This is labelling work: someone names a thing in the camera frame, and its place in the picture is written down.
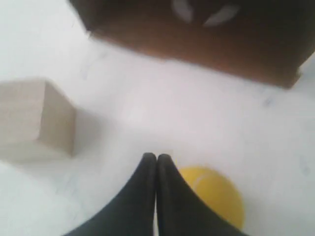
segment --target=box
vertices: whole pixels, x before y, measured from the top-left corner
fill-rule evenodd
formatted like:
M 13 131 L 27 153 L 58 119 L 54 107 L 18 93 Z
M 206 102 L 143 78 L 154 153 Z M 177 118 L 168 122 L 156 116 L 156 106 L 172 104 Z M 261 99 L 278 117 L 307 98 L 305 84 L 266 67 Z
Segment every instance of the box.
M 0 84 L 0 159 L 70 157 L 75 116 L 71 103 L 45 80 Z
M 286 88 L 315 50 L 312 0 L 70 1 L 95 37 Z M 188 24 L 178 17 L 174 1 L 194 5 L 195 21 Z M 213 16 L 226 5 L 239 8 L 229 21 L 211 27 L 198 21 L 203 13 Z

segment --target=yellow ball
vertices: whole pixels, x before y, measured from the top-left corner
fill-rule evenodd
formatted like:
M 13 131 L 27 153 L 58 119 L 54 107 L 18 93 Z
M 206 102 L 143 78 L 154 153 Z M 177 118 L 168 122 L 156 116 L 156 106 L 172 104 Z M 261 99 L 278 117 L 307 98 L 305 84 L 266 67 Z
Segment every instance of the yellow ball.
M 209 208 L 234 227 L 243 227 L 245 213 L 242 198 L 227 178 L 203 167 L 183 168 L 180 173 Z

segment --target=brown box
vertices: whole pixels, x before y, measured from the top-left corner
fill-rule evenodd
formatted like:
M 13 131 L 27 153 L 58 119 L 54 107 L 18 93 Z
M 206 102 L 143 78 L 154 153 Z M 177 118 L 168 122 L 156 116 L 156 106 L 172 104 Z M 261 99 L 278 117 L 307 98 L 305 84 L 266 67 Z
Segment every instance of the brown box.
M 174 13 L 172 0 L 70 1 L 98 38 L 282 87 L 296 82 L 315 50 L 313 0 L 190 0 L 200 5 L 190 24 Z M 200 23 L 225 4 L 239 6 L 235 18 L 214 27 Z

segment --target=floor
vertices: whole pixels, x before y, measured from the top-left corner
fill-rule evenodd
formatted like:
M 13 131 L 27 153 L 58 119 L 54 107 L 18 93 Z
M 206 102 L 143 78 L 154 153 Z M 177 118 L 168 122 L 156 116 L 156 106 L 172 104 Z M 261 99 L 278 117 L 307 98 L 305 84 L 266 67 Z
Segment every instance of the floor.
M 2 0 L 0 19 L 0 81 L 49 78 L 78 107 L 75 158 L 0 162 L 0 235 L 65 234 L 146 151 L 229 177 L 249 235 L 313 234 L 313 59 L 285 90 L 91 39 L 64 0 Z

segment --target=ball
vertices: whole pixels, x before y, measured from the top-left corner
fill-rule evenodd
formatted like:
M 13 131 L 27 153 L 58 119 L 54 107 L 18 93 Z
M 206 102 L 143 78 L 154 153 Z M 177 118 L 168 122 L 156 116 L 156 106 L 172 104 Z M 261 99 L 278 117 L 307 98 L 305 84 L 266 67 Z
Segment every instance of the ball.
M 245 213 L 242 198 L 231 181 L 219 172 L 203 167 L 182 168 L 180 173 L 211 210 L 237 229 L 243 227 Z

